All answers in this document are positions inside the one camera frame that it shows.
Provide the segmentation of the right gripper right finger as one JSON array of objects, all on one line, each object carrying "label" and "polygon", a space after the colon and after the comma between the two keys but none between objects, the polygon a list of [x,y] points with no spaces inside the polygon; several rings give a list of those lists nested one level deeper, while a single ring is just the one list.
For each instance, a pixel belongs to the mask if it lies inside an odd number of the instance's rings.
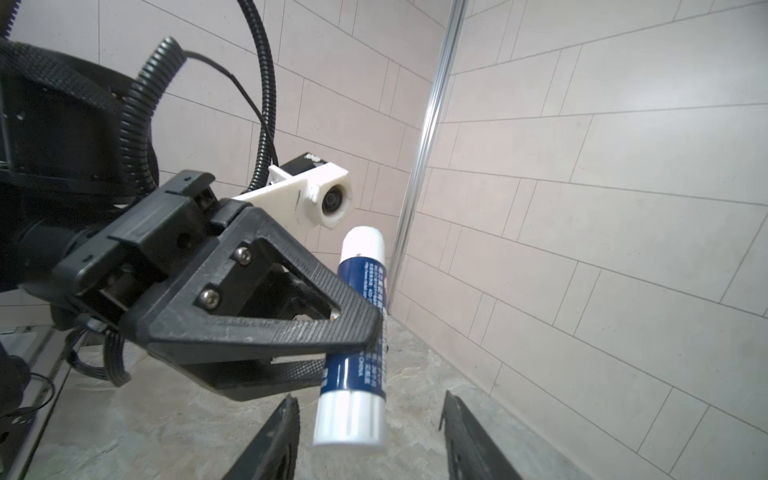
[{"label": "right gripper right finger", "polygon": [[450,480],[522,479],[465,402],[450,391],[445,392],[439,429]]}]

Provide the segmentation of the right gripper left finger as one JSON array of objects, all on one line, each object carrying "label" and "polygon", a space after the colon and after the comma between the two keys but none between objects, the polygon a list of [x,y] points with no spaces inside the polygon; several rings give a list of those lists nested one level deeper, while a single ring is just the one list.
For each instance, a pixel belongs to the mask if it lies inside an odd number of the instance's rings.
[{"label": "right gripper left finger", "polygon": [[223,480],[293,479],[300,431],[298,400],[287,395],[224,475]]}]

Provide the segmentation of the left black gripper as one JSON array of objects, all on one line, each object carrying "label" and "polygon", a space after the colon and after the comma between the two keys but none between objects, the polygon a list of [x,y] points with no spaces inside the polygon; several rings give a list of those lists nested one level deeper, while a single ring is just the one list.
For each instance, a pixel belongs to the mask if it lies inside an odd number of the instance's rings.
[{"label": "left black gripper", "polygon": [[264,210],[216,199],[211,181],[175,176],[65,257],[55,325],[94,317],[237,402],[319,387],[323,359],[262,359],[327,354],[342,281]]}]

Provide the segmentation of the blue white glue stick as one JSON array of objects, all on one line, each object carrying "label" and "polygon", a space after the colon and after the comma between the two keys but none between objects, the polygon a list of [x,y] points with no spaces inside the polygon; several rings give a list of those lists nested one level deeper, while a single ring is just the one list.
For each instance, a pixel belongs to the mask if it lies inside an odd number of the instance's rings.
[{"label": "blue white glue stick", "polygon": [[313,445],[377,451],[387,436],[387,268],[378,229],[347,233],[337,275],[344,300],[332,319],[339,336],[327,351]]}]

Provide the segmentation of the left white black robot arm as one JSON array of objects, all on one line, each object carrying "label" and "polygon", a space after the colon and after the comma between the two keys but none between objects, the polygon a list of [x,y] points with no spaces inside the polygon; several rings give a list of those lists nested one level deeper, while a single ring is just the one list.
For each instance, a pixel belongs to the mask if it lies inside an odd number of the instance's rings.
[{"label": "left white black robot arm", "polygon": [[47,302],[58,329],[103,339],[81,373],[123,386],[133,343],[248,401],[316,387],[323,357],[376,347],[383,315],[301,242],[354,202],[348,172],[306,153],[218,197],[208,172],[158,179],[151,124],[193,53],[165,38],[139,74],[1,44],[1,287]]}]

